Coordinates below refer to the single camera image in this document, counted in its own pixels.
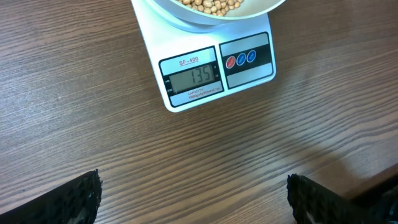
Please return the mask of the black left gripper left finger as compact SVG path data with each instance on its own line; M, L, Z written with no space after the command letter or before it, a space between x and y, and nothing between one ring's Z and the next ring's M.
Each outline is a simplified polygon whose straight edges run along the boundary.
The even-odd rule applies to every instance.
M1 224L94 223L101 203L98 170L89 171L1 215Z

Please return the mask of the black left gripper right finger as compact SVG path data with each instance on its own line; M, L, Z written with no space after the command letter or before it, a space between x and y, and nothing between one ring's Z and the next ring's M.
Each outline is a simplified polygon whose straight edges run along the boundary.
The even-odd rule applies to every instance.
M378 218L305 176L287 178L287 200L297 223L379 224L390 220Z

